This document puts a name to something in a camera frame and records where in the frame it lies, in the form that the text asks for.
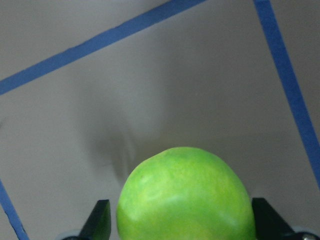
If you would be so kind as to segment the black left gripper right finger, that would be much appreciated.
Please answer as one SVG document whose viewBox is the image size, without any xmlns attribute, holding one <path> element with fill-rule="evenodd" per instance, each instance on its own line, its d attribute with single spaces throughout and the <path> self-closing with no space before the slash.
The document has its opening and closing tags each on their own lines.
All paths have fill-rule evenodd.
<svg viewBox="0 0 320 240">
<path fill-rule="evenodd" d="M 256 238 L 258 240 L 296 240 L 296 232 L 265 198 L 252 199 Z"/>
</svg>

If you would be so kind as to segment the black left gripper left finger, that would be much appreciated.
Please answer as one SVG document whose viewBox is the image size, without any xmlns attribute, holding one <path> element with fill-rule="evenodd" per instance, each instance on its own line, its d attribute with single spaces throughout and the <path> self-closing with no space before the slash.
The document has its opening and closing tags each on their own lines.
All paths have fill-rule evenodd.
<svg viewBox="0 0 320 240">
<path fill-rule="evenodd" d="M 78 238 L 80 240 L 109 240 L 111 236 L 111 206 L 108 199 L 98 200 Z"/>
</svg>

